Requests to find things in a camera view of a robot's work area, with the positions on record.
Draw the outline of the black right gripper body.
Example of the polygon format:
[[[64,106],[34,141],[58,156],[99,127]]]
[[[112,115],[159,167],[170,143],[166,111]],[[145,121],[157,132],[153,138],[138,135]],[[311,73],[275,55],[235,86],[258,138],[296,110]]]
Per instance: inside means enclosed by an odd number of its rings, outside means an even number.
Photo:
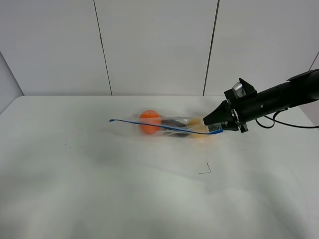
[[[240,103],[240,97],[234,89],[224,92],[227,100],[227,113],[231,116],[231,119],[225,121],[225,130],[240,131],[241,133],[247,132],[247,123],[243,122],[239,118],[238,104]]]

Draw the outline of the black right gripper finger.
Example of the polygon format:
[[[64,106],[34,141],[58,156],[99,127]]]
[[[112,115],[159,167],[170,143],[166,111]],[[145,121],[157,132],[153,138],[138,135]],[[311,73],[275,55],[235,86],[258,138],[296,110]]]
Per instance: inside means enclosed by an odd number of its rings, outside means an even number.
[[[203,118],[206,126],[219,125],[223,130],[236,131],[237,117],[227,101],[223,101],[213,112]]]

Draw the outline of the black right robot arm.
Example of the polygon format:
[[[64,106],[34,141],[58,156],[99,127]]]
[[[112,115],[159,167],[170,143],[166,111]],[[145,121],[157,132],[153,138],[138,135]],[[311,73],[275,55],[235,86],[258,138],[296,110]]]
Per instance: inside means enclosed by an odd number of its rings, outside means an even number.
[[[244,133],[248,131],[247,122],[317,101],[319,71],[304,72],[259,93],[240,78],[224,95],[226,100],[203,118],[204,124],[221,124],[223,130]]]

